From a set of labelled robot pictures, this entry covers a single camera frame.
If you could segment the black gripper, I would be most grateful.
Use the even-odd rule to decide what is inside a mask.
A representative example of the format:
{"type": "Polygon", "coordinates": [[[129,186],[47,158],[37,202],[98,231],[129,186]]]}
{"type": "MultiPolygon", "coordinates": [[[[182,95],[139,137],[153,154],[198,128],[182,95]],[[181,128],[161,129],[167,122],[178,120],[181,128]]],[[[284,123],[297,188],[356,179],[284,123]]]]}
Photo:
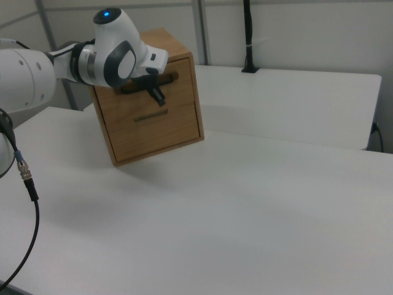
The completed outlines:
{"type": "Polygon", "coordinates": [[[156,101],[159,107],[162,107],[166,104],[165,95],[160,90],[159,86],[155,85],[154,74],[132,77],[131,81],[134,89],[147,89],[147,92],[156,101]]]}

